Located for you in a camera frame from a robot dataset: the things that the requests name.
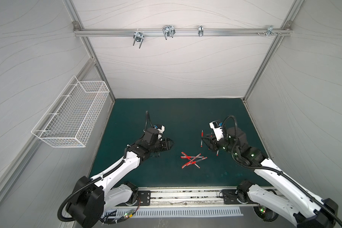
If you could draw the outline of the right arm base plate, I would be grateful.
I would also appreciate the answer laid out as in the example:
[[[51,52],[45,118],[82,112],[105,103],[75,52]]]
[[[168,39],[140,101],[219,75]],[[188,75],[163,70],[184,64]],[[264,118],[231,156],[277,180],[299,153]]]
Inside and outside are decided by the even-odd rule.
[[[222,203],[225,205],[257,205],[253,201],[242,199],[237,189],[222,189],[218,197],[222,199]]]

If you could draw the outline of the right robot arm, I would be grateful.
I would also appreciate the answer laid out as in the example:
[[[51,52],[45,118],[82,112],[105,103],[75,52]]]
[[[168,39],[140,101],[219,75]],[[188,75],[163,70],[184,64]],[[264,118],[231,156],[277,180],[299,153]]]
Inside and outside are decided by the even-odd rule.
[[[269,210],[290,221],[297,228],[342,227],[338,218],[338,204],[312,193],[282,171],[270,158],[256,148],[249,146],[246,134],[238,127],[226,129],[222,123],[211,122],[213,133],[202,140],[215,152],[231,154],[238,165],[252,170],[255,174],[275,187],[280,195],[260,187],[250,181],[243,181],[237,187],[240,203],[256,203],[260,206],[258,216],[265,219],[264,210]]]

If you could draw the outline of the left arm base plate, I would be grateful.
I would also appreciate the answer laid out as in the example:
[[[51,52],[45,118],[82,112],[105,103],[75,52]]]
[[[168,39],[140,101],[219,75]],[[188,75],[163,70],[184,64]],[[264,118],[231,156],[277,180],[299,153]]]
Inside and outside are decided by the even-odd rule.
[[[150,206],[151,203],[151,191],[138,191],[137,196],[132,196],[126,203],[118,204],[118,206]]]

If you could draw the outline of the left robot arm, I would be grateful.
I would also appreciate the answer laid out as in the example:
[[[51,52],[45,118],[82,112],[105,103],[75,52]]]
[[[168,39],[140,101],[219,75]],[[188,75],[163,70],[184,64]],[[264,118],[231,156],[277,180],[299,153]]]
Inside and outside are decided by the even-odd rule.
[[[171,150],[174,141],[163,138],[165,127],[157,124],[146,129],[140,139],[128,145],[123,157],[91,178],[81,177],[72,193],[61,203],[57,218],[62,222],[76,221],[83,228],[91,228],[98,221],[117,224],[134,215],[131,211],[118,219],[111,219],[104,211],[122,204],[140,204],[138,188],[130,182],[115,185],[129,172],[149,159],[153,153]]]

